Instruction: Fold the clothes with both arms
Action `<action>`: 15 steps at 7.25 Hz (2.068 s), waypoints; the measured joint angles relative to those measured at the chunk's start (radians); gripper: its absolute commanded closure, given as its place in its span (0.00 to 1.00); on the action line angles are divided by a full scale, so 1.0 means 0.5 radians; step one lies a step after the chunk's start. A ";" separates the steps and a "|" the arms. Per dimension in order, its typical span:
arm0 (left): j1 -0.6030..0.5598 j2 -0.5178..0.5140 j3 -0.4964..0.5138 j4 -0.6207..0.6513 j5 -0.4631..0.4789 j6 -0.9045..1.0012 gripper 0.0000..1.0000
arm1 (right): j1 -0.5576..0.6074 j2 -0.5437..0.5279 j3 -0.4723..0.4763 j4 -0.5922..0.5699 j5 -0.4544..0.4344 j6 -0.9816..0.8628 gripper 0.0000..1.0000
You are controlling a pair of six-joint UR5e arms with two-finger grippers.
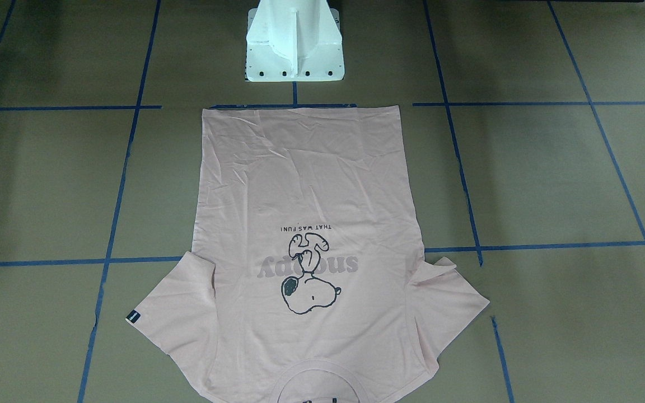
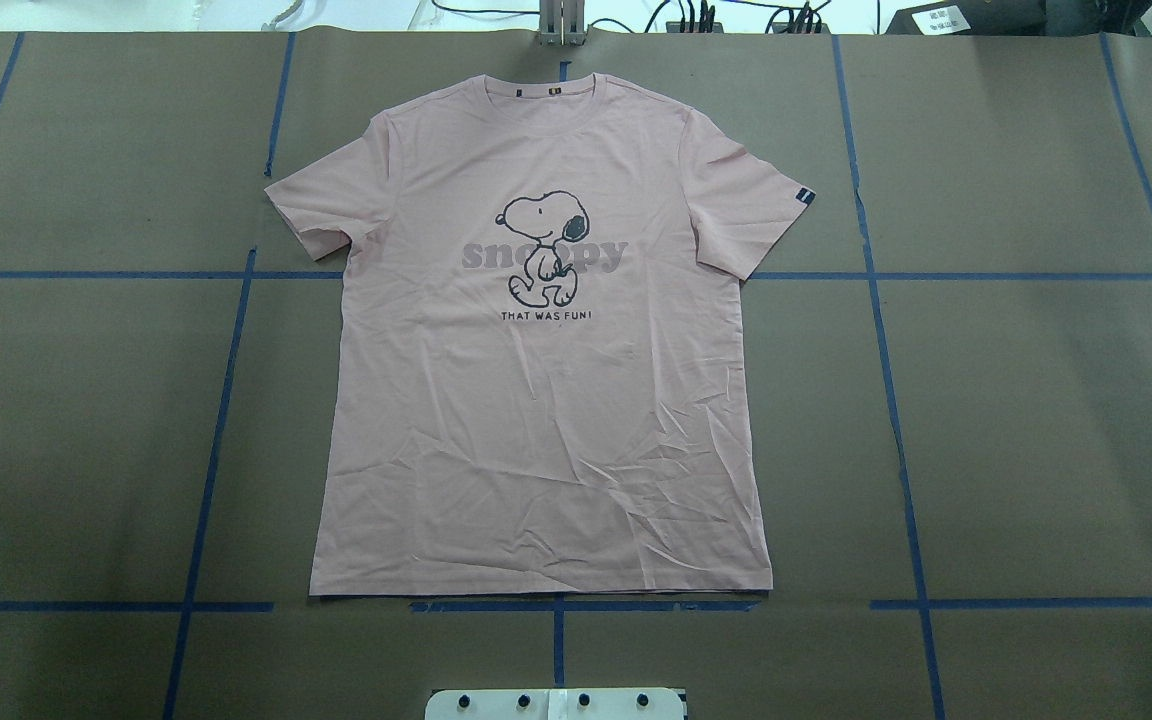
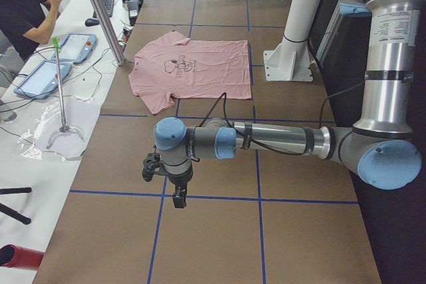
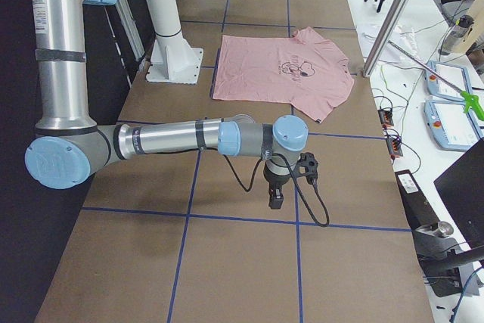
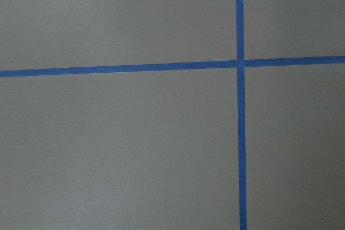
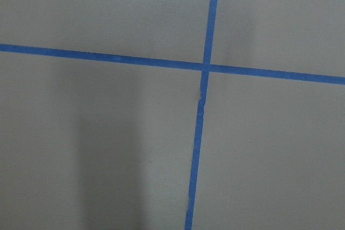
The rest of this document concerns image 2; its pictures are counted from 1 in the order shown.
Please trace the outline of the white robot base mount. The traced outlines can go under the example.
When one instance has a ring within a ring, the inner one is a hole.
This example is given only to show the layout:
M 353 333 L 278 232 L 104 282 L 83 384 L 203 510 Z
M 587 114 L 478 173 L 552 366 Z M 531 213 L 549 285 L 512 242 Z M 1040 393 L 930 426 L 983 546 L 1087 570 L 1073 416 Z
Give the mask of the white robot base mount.
M 689 719 L 685 691 L 668 687 L 445 689 L 425 719 Z

